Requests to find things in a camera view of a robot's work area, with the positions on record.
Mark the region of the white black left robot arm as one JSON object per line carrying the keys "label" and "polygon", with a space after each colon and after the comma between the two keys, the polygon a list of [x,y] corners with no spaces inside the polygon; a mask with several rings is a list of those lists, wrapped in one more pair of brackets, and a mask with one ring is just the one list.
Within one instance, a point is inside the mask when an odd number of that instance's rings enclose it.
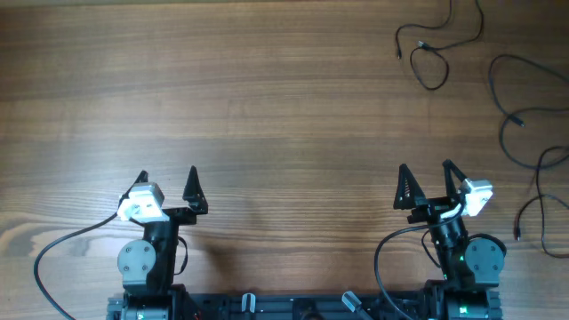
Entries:
{"label": "white black left robot arm", "polygon": [[164,208],[161,188],[148,180],[143,171],[122,195],[117,215],[143,227],[143,237],[120,250],[117,268],[122,275],[124,294],[108,301],[108,320],[183,320],[200,319],[200,307],[190,298],[183,284],[173,279],[188,264],[185,258],[175,266],[179,228],[195,225],[199,215],[208,213],[196,167],[191,167],[182,193],[183,207]]}

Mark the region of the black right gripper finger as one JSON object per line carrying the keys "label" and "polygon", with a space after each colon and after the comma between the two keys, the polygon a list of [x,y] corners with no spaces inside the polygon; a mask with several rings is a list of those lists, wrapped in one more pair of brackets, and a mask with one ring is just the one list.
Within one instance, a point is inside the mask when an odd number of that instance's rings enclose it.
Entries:
{"label": "black right gripper finger", "polygon": [[399,166],[398,183],[393,203],[396,210],[411,210],[426,205],[427,198],[406,164]]}
{"label": "black right gripper finger", "polygon": [[462,183],[467,176],[456,166],[456,164],[450,160],[446,159],[443,161],[444,175],[445,175],[445,190],[446,195],[450,198],[455,198],[458,194],[457,189],[454,184],[453,177]]}

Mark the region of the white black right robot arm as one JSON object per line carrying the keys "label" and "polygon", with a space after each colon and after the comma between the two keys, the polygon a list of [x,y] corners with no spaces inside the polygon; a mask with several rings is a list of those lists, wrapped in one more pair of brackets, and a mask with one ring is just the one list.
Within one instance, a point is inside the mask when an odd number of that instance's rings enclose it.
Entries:
{"label": "white black right robot arm", "polygon": [[495,236],[469,234],[463,221],[482,211],[493,196],[493,185],[468,178],[450,160],[443,167],[446,195],[428,198],[409,167],[399,166],[393,207],[409,210],[410,224],[426,225],[444,277],[425,283],[416,307],[404,302],[399,309],[412,319],[502,319],[495,289],[507,248]]}

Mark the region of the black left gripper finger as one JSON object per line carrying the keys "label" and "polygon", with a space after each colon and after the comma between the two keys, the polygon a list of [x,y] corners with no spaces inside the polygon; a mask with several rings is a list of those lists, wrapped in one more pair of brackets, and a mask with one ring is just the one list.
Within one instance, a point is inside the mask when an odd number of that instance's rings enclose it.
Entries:
{"label": "black left gripper finger", "polygon": [[136,184],[146,183],[146,182],[148,182],[148,172],[142,170],[138,175],[138,177],[136,178],[136,180],[134,181],[134,183],[121,195],[121,197],[119,198],[118,205],[121,205],[121,203],[129,197],[129,193]]}
{"label": "black left gripper finger", "polygon": [[188,173],[188,179],[183,190],[182,199],[188,203],[189,208],[195,214],[207,214],[208,203],[202,190],[197,168],[192,165]]}

